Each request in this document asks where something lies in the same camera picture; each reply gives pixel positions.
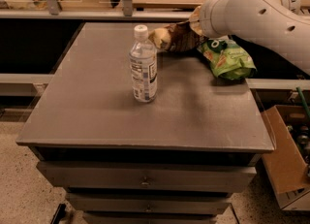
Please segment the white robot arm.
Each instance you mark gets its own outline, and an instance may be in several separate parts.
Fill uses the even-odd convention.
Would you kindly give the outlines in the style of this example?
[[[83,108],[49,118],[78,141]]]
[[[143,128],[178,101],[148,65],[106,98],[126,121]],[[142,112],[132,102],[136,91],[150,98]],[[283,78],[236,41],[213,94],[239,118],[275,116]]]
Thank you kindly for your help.
[[[310,74],[310,20],[300,0],[206,0],[189,17],[207,38],[235,35],[268,48]]]

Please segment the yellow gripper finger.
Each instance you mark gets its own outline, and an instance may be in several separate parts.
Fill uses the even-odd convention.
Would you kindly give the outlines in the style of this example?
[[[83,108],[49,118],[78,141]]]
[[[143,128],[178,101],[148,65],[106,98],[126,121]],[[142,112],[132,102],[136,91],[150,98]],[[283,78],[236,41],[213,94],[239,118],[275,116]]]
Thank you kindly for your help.
[[[197,6],[189,17],[190,28],[198,35],[202,35],[202,28],[200,25],[200,10],[201,7]]]

